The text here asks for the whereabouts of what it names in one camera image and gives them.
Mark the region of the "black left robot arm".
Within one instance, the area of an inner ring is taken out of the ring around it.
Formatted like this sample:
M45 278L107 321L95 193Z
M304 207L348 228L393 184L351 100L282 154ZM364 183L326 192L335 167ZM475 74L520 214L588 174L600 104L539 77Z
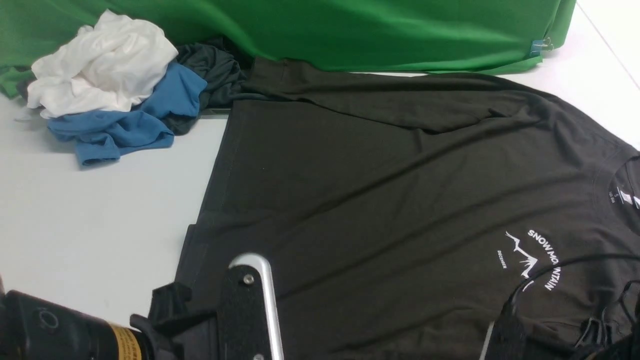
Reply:
M3 360L183 360L175 340L216 316L190 313L189 287L172 283L153 290L149 317L133 314L130 326L43 300L25 292L1 290Z

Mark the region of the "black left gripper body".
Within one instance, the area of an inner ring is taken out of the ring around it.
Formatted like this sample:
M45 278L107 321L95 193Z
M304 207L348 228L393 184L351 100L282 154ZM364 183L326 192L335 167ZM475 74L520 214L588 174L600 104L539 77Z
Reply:
M218 330L215 309L188 309L192 290L180 282L151 292L148 316L133 314L130 325L144 339L150 360L217 360Z

